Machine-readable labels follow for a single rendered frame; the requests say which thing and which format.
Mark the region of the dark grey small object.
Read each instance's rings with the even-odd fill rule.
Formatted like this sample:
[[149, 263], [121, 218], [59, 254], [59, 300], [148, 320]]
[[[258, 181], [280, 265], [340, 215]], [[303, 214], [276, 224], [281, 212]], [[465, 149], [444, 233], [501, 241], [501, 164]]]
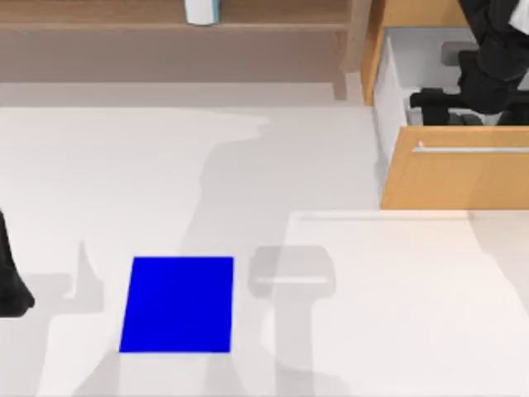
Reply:
[[498, 120], [501, 117], [498, 115], [482, 115], [476, 112], [472, 112], [464, 109], [450, 110], [449, 113], [449, 126], [467, 126], [467, 127], [478, 127], [486, 126], [492, 127], [498, 124]]

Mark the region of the grey pierced drawer inside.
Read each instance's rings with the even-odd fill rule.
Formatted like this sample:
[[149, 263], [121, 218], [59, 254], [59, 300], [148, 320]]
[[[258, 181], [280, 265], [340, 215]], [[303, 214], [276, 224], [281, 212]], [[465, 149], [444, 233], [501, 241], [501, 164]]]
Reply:
[[[374, 117], [379, 154], [385, 165], [390, 163], [404, 127], [455, 133], [454, 143], [428, 143], [425, 137], [419, 137], [412, 141], [412, 148], [419, 141], [426, 146], [529, 146], [529, 143], [501, 143], [503, 132], [495, 132], [497, 136], [490, 143], [464, 143], [464, 134], [472, 127], [423, 125], [421, 109], [410, 107], [410, 96], [422, 88], [442, 88], [446, 93], [458, 90], [459, 66], [441, 63], [441, 45], [446, 41], [474, 42], [474, 38], [468, 28], [460, 27], [392, 27], [384, 33], [374, 84]], [[497, 126], [478, 126], [479, 130], [470, 136], [483, 137]]]

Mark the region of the pale grey rounded box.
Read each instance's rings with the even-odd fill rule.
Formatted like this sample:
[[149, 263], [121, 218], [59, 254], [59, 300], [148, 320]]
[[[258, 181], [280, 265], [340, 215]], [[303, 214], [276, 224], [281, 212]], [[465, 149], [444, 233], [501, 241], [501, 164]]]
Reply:
[[465, 51], [476, 51], [478, 45], [469, 41], [446, 41], [441, 45], [441, 63], [445, 66], [458, 66], [459, 54]]

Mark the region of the pale wooden drawer front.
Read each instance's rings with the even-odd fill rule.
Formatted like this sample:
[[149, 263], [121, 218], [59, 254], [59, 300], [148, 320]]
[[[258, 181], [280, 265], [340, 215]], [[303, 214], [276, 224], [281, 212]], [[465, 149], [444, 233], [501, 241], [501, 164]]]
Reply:
[[[464, 143], [529, 143], [529, 127], [495, 127]], [[390, 161], [380, 207], [384, 210], [529, 210], [529, 155], [412, 153], [412, 141], [454, 143], [455, 133], [424, 127], [401, 129]]]

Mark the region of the wooden cupboard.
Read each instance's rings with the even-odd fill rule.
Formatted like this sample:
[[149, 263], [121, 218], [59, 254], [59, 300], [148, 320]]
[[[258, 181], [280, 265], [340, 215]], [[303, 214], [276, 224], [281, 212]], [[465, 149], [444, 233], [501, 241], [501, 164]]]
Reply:
[[374, 84], [386, 29], [392, 27], [468, 28], [458, 0], [372, 0], [360, 77], [364, 102], [374, 102]]

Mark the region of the white and pale blue container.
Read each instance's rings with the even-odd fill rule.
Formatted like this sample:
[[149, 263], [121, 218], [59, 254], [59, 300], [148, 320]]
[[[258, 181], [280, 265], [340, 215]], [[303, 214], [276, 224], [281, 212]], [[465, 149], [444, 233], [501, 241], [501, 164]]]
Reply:
[[186, 22], [194, 26], [211, 26], [220, 21], [222, 0], [183, 0]]

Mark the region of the wooden open shelf unit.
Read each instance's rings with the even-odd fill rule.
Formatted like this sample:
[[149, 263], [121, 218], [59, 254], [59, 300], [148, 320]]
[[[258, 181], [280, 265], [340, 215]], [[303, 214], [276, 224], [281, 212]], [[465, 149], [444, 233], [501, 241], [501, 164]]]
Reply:
[[0, 0], [0, 82], [310, 84], [347, 95], [369, 0]]

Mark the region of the flat blue square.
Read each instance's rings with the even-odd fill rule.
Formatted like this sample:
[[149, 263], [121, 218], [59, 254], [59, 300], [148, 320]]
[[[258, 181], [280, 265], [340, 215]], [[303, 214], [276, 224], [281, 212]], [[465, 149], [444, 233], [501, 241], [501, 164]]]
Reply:
[[135, 258], [119, 352], [230, 352], [234, 274], [229, 256]]

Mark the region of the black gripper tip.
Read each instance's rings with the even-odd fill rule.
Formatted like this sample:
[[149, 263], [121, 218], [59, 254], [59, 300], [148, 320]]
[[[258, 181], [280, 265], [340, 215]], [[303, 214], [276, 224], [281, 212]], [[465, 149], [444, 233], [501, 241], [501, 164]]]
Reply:
[[0, 210], [0, 318], [20, 318], [35, 303], [33, 294], [16, 268], [5, 217]]

